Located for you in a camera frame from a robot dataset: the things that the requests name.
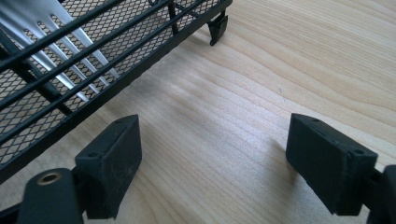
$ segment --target black metal frame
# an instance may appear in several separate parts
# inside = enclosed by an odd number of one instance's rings
[[[15,67],[20,66],[21,62],[25,62],[29,57],[31,57],[31,55],[37,53],[38,51],[42,50],[49,44],[54,43],[63,36],[71,33],[73,30],[83,26],[88,21],[91,21],[95,17],[100,16],[101,14],[105,13],[106,11],[108,11],[112,7],[115,7],[117,4],[123,1],[124,0],[106,1],[101,6],[95,8],[92,11],[87,12],[81,17],[66,24],[61,29],[53,32],[52,34],[42,39],[37,40],[33,45],[29,46],[24,50],[10,51],[10,49],[14,48],[14,46],[11,46],[12,43],[4,39],[5,38],[4,35],[0,35],[1,44],[5,47],[5,49],[9,54],[9,56],[5,57],[0,62],[0,73],[3,73],[8,69],[15,69]],[[161,32],[169,28],[172,29],[173,31],[172,37],[170,37],[166,42],[161,44],[154,51],[152,51],[139,63],[130,67],[130,69],[127,72],[123,73],[120,76],[120,78],[114,80],[110,84],[110,86],[106,87],[103,91],[93,96],[87,104],[82,105],[80,108],[78,108],[76,111],[72,113],[70,113],[71,111],[67,111],[66,109],[61,110],[64,112],[65,118],[60,123],[58,123],[54,128],[52,128],[50,132],[47,132],[44,135],[40,136],[39,139],[35,140],[30,146],[25,148],[22,152],[13,156],[5,163],[0,164],[0,184],[6,181],[11,176],[13,176],[15,173],[17,173],[31,160],[33,160],[38,155],[43,153],[48,147],[56,143],[61,137],[63,137],[71,130],[73,130],[90,114],[96,111],[99,107],[101,107],[104,103],[106,103],[113,96],[119,93],[122,89],[127,87],[136,78],[140,77],[140,75],[143,72],[145,72],[152,65],[158,62],[161,59],[161,57],[163,57],[170,50],[175,48],[189,35],[193,34],[205,23],[210,21],[216,15],[220,14],[220,12],[223,12],[225,8],[232,3],[232,0],[219,0],[213,7],[209,8],[205,13],[202,14],[196,13],[194,10],[204,2],[205,0],[197,0],[192,2],[188,7],[184,7],[180,9],[180,6],[175,4],[174,0],[157,1],[156,4],[153,4],[152,7],[150,7],[148,10],[145,11],[145,13],[142,13],[136,16],[135,18],[133,18],[132,20],[125,22],[122,26],[120,26],[110,34],[105,35],[103,38],[95,41],[92,45],[88,46],[80,53],[70,57],[69,60],[59,64],[53,70],[48,71],[46,75],[40,77],[33,76],[35,78],[30,80],[22,89],[13,92],[9,96],[1,100],[0,110],[3,110],[8,106],[11,106],[15,102],[18,102],[22,97],[24,97],[29,92],[45,89],[45,86],[48,85],[50,81],[54,79],[62,71],[65,71],[66,69],[70,68],[73,64],[78,63],[79,61],[81,61],[81,59],[92,54],[94,51],[98,50],[106,43],[109,43],[117,36],[120,36],[131,27],[143,21],[145,18],[155,14],[158,10],[168,7],[170,13],[170,18],[168,21],[164,22],[153,32],[151,32],[150,34],[144,36],[142,39],[137,41],[132,47],[125,50],[122,54],[118,55],[108,64],[103,65],[100,69],[97,70],[97,72],[87,77],[87,79],[82,80],[72,90],[69,90],[64,94],[56,94],[56,97],[52,97],[49,100],[50,101],[49,105],[45,106],[37,113],[34,113],[33,116],[29,117],[28,119],[16,125],[9,132],[4,133],[0,136],[0,146],[1,146],[9,139],[13,138],[14,136],[22,132],[24,129],[28,128],[30,125],[34,124],[41,118],[48,115],[48,113],[52,112],[57,108],[59,109],[60,107],[64,106],[64,103],[67,102],[73,96],[75,96],[76,93],[86,88],[89,84],[93,83],[97,78],[99,78],[104,73],[109,71],[116,64],[122,62],[125,58],[127,58],[129,55],[134,53],[137,49],[144,46],[146,43],[148,43],[151,39],[159,35]],[[187,15],[193,15],[194,20],[183,29],[178,30],[177,23]]]

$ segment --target black plastic foot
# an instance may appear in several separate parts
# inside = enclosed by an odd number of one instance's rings
[[[117,119],[76,156],[76,169],[87,176],[92,200],[90,219],[116,217],[142,161],[138,116]]]
[[[212,40],[210,40],[210,46],[214,46],[220,38],[223,36],[227,28],[228,16],[225,15],[225,10],[215,18],[213,21],[209,21],[207,25],[209,26],[210,35]]]
[[[286,158],[331,213],[357,216],[364,204],[367,223],[396,224],[396,165],[381,174],[377,156],[319,119],[291,115]]]

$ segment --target metal mesh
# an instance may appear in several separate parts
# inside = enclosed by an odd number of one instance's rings
[[[73,18],[78,18],[90,10],[95,9],[102,5],[106,0],[74,0],[63,2],[64,8]],[[177,22],[179,30],[185,29],[193,20],[195,19],[194,13],[203,14],[213,7],[220,0],[208,0],[203,2],[198,8],[196,8],[190,15],[184,16],[180,21]],[[183,7],[189,7],[191,4],[195,3],[195,0],[176,0],[176,4]],[[145,13],[152,5],[149,0],[127,0],[119,5],[111,8],[106,13],[101,16],[89,21],[81,28],[89,37],[92,42],[98,41],[105,35],[110,34],[125,22],[132,20],[136,16]],[[182,9],[177,9],[177,14],[180,13]],[[62,24],[56,16],[52,16],[52,19],[58,24],[59,27],[63,27]],[[151,34],[158,27],[162,26],[165,22],[169,21],[169,14],[167,7],[159,10],[155,14],[149,16],[145,20],[139,22],[136,26],[132,27],[130,30],[119,35],[109,43],[102,46],[99,50],[105,56],[105,58],[111,62],[120,56],[125,50],[133,48],[135,44],[145,38],[147,35]],[[48,35],[51,31],[46,27],[45,24],[38,23],[39,27]],[[25,31],[26,35],[29,36],[34,42],[36,42],[36,37],[32,35],[30,31]],[[141,46],[140,48],[133,51],[126,59],[117,63],[114,66],[115,71],[120,75],[124,76],[134,65],[142,62],[152,51],[154,51],[159,46],[163,45],[167,40],[173,36],[172,29],[169,27],[162,31],[159,35],[156,35],[149,42]],[[75,37],[75,35],[68,34],[67,37],[78,50],[84,50],[86,47],[81,44],[81,42]],[[67,58],[72,57],[75,53],[70,50],[62,40],[58,40],[54,43]],[[54,52],[49,47],[42,49],[46,55],[55,63],[61,64],[64,60],[57,57]],[[100,63],[97,57],[92,54],[87,56],[88,62],[96,69],[103,67],[103,63]],[[46,75],[48,69],[44,68],[40,62],[35,60],[33,57],[29,58],[34,66],[42,73]],[[75,67],[81,71],[85,77],[90,77],[94,71],[87,67],[86,63],[78,62]],[[83,78],[78,76],[72,68],[66,69],[64,74],[76,85],[80,83]],[[102,75],[102,78],[109,84],[113,83],[116,78],[110,72],[106,72]],[[60,94],[66,94],[70,90],[67,88],[59,78],[53,78],[49,83],[56,89]],[[27,83],[18,77],[13,71],[7,70],[0,74],[0,100],[9,96],[11,93],[18,89],[23,88]],[[84,88],[81,93],[86,96],[89,100],[94,98],[98,93],[96,91],[103,91],[106,88],[106,83],[103,80],[97,78],[91,86]],[[16,125],[29,119],[34,113],[39,112],[45,106],[50,104],[43,96],[38,92],[33,91],[28,93],[22,99],[9,106],[0,112],[0,134],[3,135]],[[80,97],[73,95],[64,103],[72,111],[80,109],[83,105],[87,104]],[[40,119],[33,125],[24,129],[21,133],[14,136],[10,140],[6,141],[2,146],[0,146],[0,168],[6,165],[7,162],[13,157],[22,153],[26,148],[32,145],[36,140],[42,137],[45,133],[50,132],[55,128],[57,124],[62,119],[67,116],[63,114],[60,110],[55,109],[48,113],[44,118]]]

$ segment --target rack leg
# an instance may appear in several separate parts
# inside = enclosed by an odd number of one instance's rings
[[[210,40],[210,46],[214,46],[223,36],[227,28],[228,16],[225,15],[225,9],[221,11],[220,15],[213,21],[207,22],[209,26],[210,35],[212,40]]]
[[[173,19],[176,16],[176,8],[175,8],[174,0],[170,1],[169,5],[168,5],[168,12],[169,12],[169,19]],[[172,33],[173,33],[173,35],[177,35],[177,33],[178,33],[177,23],[174,23],[172,25]]]

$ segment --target wooden table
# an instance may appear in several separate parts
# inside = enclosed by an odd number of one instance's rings
[[[0,187],[73,158],[111,121],[140,117],[144,158],[116,221],[364,223],[332,216],[285,159],[291,113],[322,119],[396,163],[396,2],[236,0],[225,36],[188,38]]]

